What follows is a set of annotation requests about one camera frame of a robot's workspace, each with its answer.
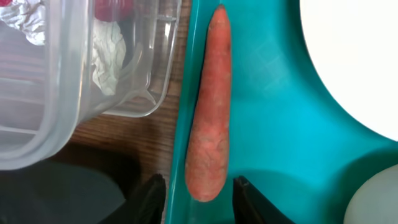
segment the wooden surface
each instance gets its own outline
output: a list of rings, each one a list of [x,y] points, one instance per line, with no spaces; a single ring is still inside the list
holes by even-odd
[[[167,185],[170,180],[191,8],[190,0],[182,2],[169,89],[160,108],[144,118],[101,115],[79,125],[71,139],[74,143],[121,152],[138,159],[142,180],[159,173],[164,176]]]

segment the clear plastic container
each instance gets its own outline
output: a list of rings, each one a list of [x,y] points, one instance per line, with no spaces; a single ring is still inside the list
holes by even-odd
[[[131,18],[118,22],[127,49],[114,95],[92,77],[95,1],[46,1],[44,46],[0,22],[0,169],[54,155],[79,122],[109,109],[140,117],[163,101],[180,0],[134,0]]]

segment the crumpled paper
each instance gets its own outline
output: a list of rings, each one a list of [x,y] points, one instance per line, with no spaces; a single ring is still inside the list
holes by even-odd
[[[34,45],[45,44],[44,0],[13,0],[0,7],[0,21],[22,31]],[[106,96],[116,94],[119,74],[126,56],[126,43],[117,22],[93,24],[92,79]]]
[[[126,56],[126,43],[117,22],[94,20],[93,57],[95,66],[93,81],[104,95],[115,95],[119,74]]]
[[[7,26],[22,31],[34,45],[44,45],[45,6],[41,0],[13,0],[0,7],[0,20]]]

